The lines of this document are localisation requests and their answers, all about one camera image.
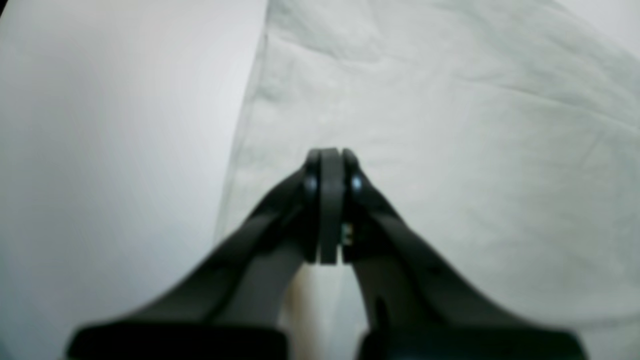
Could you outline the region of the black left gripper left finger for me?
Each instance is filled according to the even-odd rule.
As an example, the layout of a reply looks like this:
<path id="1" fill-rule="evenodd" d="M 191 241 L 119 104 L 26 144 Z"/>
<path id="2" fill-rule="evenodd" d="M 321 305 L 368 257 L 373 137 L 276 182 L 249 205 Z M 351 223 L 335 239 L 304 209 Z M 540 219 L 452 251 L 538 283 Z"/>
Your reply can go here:
<path id="1" fill-rule="evenodd" d="M 69 360 L 288 360 L 288 284 L 317 248 L 321 153 L 271 189 L 186 278 L 141 309 L 78 330 Z"/>

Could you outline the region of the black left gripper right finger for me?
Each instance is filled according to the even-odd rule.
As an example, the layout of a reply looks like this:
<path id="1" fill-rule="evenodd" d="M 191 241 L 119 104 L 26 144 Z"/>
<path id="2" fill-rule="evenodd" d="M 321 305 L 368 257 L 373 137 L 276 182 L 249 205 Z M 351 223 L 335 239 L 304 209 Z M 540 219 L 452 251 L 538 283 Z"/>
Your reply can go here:
<path id="1" fill-rule="evenodd" d="M 350 150 L 320 151 L 320 263 L 354 271 L 369 331 L 359 360 L 583 360 L 568 330 L 490 300 L 402 220 Z"/>

